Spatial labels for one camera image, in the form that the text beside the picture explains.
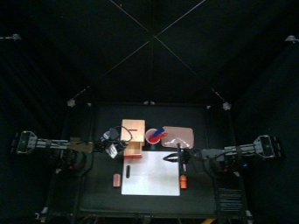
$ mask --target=blue object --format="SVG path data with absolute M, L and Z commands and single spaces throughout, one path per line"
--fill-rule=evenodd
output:
M 165 133 L 165 129 L 159 129 L 155 133 L 153 137 L 158 137 L 162 133 Z

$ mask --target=black wall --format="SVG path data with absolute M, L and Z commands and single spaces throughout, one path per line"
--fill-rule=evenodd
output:
M 67 111 L 39 66 L 19 50 L 9 43 L 0 51 L 0 223 L 29 223 L 42 211 L 51 181 L 47 157 L 10 153 L 15 133 L 33 130 L 61 138 Z
M 279 137 L 285 159 L 255 162 L 247 172 L 251 209 L 261 223 L 299 223 L 299 44 L 287 46 L 234 104 L 238 142 Z

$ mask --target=red object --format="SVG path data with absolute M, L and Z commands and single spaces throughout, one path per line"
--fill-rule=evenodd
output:
M 114 187 L 121 187 L 121 174 L 114 175 Z
M 167 133 L 161 134 L 159 136 L 151 137 L 149 139 L 150 143 L 157 143 L 163 137 L 167 137 Z

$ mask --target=white sheet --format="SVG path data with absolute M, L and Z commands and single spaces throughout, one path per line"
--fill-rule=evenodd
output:
M 163 160 L 173 152 L 145 151 L 143 158 L 125 159 L 122 194 L 179 196 L 179 165 Z

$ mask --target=small block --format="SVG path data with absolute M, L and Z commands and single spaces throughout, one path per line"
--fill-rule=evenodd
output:
M 114 175 L 114 187 L 121 187 L 121 174 Z

